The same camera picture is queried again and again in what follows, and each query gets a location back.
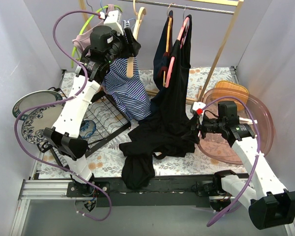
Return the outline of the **cream wooden hanger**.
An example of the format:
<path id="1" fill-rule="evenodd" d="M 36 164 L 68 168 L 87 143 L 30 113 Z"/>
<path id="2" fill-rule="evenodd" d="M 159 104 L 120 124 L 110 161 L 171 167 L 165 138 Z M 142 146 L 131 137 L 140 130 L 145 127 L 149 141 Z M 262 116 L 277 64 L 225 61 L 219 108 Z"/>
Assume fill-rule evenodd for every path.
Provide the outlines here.
<path id="1" fill-rule="evenodd" d="M 126 76 L 128 78 L 132 78 L 134 76 L 134 57 L 138 54 L 138 51 L 139 51 L 139 43 L 137 42 L 138 33 L 139 33 L 139 29 L 140 29 L 140 26 L 143 21 L 143 17 L 146 15 L 146 9 L 144 7 L 141 7 L 138 12 L 136 11 L 136 1 L 135 0 L 133 0 L 133 10 L 134 10 L 134 13 L 136 16 L 136 22 L 134 25 L 134 30 L 133 30 L 132 36 L 130 37 L 132 56 L 130 58 L 128 58 L 128 61 L 127 61 Z"/>

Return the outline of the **black tank top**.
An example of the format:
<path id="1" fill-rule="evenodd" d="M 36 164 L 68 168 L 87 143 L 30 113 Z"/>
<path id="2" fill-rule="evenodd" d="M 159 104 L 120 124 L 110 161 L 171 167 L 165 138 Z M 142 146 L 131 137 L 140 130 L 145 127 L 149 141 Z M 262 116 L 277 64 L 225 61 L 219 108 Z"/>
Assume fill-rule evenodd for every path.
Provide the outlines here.
<path id="1" fill-rule="evenodd" d="M 128 189 L 138 190 L 148 186 L 155 177 L 153 159 L 167 156 L 185 157 L 195 151 L 194 139 L 183 138 L 191 129 L 190 119 L 165 122 L 161 118 L 148 120 L 128 133 L 130 142 L 119 149 L 126 157 L 121 178 Z"/>

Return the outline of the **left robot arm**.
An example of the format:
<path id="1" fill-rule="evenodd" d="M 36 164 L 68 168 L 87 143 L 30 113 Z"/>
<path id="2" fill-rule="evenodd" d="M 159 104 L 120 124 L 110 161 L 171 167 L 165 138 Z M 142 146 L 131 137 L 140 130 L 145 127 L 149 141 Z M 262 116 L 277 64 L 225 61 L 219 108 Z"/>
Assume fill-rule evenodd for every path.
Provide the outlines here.
<path id="1" fill-rule="evenodd" d="M 79 183 L 78 191 L 85 197 L 94 193 L 95 185 L 90 181 L 92 172 L 85 157 L 88 143 L 79 136 L 83 117 L 94 95 L 99 92 L 110 65 L 117 59 L 136 56 L 140 48 L 129 27 L 94 27 L 89 44 L 83 47 L 80 71 L 74 79 L 69 100 L 52 127 L 44 129 L 48 142 L 65 156 L 71 177 Z"/>

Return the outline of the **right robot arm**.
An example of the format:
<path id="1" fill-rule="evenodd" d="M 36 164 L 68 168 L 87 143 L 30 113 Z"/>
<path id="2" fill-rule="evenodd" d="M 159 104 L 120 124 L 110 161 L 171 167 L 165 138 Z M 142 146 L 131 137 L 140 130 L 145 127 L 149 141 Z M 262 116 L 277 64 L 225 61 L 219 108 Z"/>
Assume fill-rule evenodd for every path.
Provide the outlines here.
<path id="1" fill-rule="evenodd" d="M 295 219 L 295 191 L 289 191 L 274 174 L 261 152 L 261 136 L 255 121 L 252 120 L 251 125 L 241 122 L 235 100 L 235 97 L 217 99 L 218 114 L 212 118 L 207 117 L 208 106 L 202 102 L 194 102 L 190 110 L 193 114 L 191 133 L 198 139 L 204 139 L 208 133 L 220 134 L 249 173 L 247 181 L 231 170 L 214 174 L 213 191 L 221 196 L 229 193 L 234 200 L 207 225 L 230 213 L 236 202 L 248 210 L 250 220 L 259 230 L 291 224 Z"/>

